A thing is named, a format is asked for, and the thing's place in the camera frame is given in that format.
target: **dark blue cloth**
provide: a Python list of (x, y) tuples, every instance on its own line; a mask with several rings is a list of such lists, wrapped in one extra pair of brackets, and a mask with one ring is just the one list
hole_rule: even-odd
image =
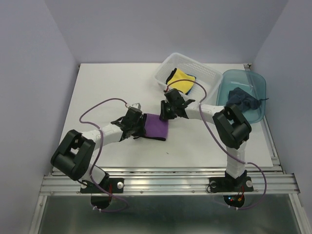
[(229, 100), (226, 104), (235, 104), (241, 112), (245, 112), (249, 109), (258, 109), (261, 105), (261, 101), (263, 101), (263, 99), (257, 100), (241, 88), (237, 87), (229, 92)]

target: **purple cloth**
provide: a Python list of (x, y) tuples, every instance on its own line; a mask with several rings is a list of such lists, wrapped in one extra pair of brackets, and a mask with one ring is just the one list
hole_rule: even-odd
[(159, 115), (145, 114), (145, 138), (166, 140), (168, 136), (168, 121), (161, 121)]

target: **gray wall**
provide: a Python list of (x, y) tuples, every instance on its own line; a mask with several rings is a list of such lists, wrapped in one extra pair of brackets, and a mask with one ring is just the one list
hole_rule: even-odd
[(253, 70), (267, 81), (266, 116), (283, 168), (295, 173), (312, 223), (312, 1), (291, 0)]
[(78, 62), (251, 62), (287, 0), (45, 0)]
[(0, 1), (0, 233), (28, 233), (77, 65), (42, 0)]

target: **yellow cloth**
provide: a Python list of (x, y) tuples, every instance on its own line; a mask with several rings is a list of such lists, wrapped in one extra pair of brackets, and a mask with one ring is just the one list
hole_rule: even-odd
[[(188, 79), (188, 80), (192, 80), (192, 81), (196, 80), (195, 77), (189, 76), (188, 74), (185, 74), (184, 72), (182, 72), (180, 69), (177, 68), (174, 76), (168, 81), (167, 84), (171, 84), (172, 82), (174, 82), (176, 80), (180, 80), (180, 79)], [(180, 82), (177, 82), (177, 83), (170, 85), (170, 88), (178, 89), (182, 93), (187, 94), (191, 90), (193, 85), (194, 85), (193, 82), (180, 81)]]

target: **gray floor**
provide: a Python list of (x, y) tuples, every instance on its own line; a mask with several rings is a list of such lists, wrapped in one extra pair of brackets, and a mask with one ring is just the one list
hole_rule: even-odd
[[(93, 211), (90, 198), (50, 196), (41, 234), (296, 234), (300, 233), (288, 195), (267, 195), (247, 211), (215, 201), (221, 196), (129, 197), (130, 208), (117, 214)], [(246, 197), (246, 205), (259, 199)]]

